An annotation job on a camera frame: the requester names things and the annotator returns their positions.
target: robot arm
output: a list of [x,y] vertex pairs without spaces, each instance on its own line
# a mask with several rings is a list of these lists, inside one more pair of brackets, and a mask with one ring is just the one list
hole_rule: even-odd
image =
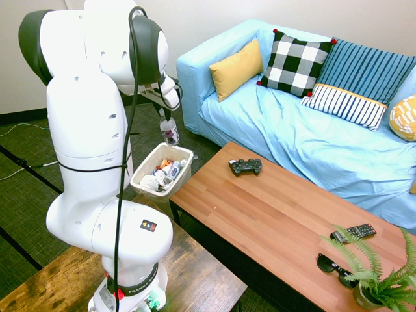
[[21,52],[45,85],[59,73],[68,75],[80,68],[99,68],[124,94],[138,84],[158,94],[162,106],[174,111],[179,99],[175,83],[166,74],[168,44],[162,29],[137,10],[133,27],[138,42],[138,60],[133,49],[128,17],[132,0],[86,0],[84,10],[37,11],[25,16],[19,28]]
[[149,311],[149,294],[159,297],[160,309],[167,275],[157,262],[172,243],[170,219],[122,200],[118,259],[114,244],[121,173],[124,187],[133,175],[131,157],[123,167],[127,118],[119,90],[138,82],[157,89],[162,106],[178,108],[175,83],[166,75],[166,38],[132,0],[86,0],[84,7],[30,13],[19,29],[23,56],[47,85],[49,126],[64,182],[64,193],[48,210],[47,228],[68,244],[103,256],[109,279],[90,303],[96,311],[112,311],[115,304],[109,285],[115,261],[118,284],[130,292],[123,294],[120,311]]

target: light blue sofa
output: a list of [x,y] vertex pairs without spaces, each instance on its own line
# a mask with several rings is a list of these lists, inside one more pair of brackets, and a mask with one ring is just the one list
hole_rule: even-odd
[[[399,88],[377,131],[299,104],[300,98],[256,85],[265,73],[274,33],[300,40],[331,38],[250,19],[204,42],[177,60],[187,129],[224,146],[230,140],[416,234],[416,143],[389,128],[395,103],[416,94],[416,69]],[[263,73],[218,102],[209,65],[259,40]]]

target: wooden table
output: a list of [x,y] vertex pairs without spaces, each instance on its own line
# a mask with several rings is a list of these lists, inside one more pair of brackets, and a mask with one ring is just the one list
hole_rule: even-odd
[[[262,160],[261,173],[235,177],[229,160],[249,158]],[[381,255],[384,277],[406,261],[399,228],[232,142],[171,201],[171,207],[186,211],[328,312],[364,311],[355,303],[352,290],[341,285],[337,273],[323,273],[317,266],[317,255],[322,253],[348,270],[341,254],[320,237],[335,231],[332,224],[350,228],[369,222],[374,226],[378,234],[368,240]]]
[[[155,207],[143,196],[135,201]],[[175,223],[162,263],[168,272],[162,311],[230,311],[247,288]],[[71,247],[1,300],[0,311],[86,312],[104,273],[100,255]]]

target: white basket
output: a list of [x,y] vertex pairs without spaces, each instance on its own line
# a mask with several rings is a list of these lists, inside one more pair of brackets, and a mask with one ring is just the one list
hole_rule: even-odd
[[[168,213],[170,212],[169,198],[191,177],[190,166],[193,157],[194,152],[189,149],[181,148],[179,146],[169,146],[167,143],[160,143],[136,169],[130,184],[136,192],[145,195],[165,213]],[[151,174],[157,166],[160,166],[163,159],[169,159],[171,161],[187,160],[186,165],[181,169],[170,188],[166,191],[156,192],[140,185],[142,178],[147,174]]]

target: potted plant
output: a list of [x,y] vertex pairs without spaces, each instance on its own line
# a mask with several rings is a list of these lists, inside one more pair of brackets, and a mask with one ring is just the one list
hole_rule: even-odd
[[359,282],[354,288],[356,302],[364,309],[378,309],[385,306],[394,312],[410,312],[404,305],[404,302],[408,302],[416,306],[416,252],[410,234],[405,229],[401,229],[406,241],[406,263],[396,272],[393,269],[387,278],[381,279],[383,270],[380,256],[374,248],[367,241],[351,235],[343,227],[336,225],[334,227],[349,244],[362,252],[370,263],[370,268],[365,268],[363,261],[349,247],[329,237],[321,236],[347,260],[352,274],[345,279]]

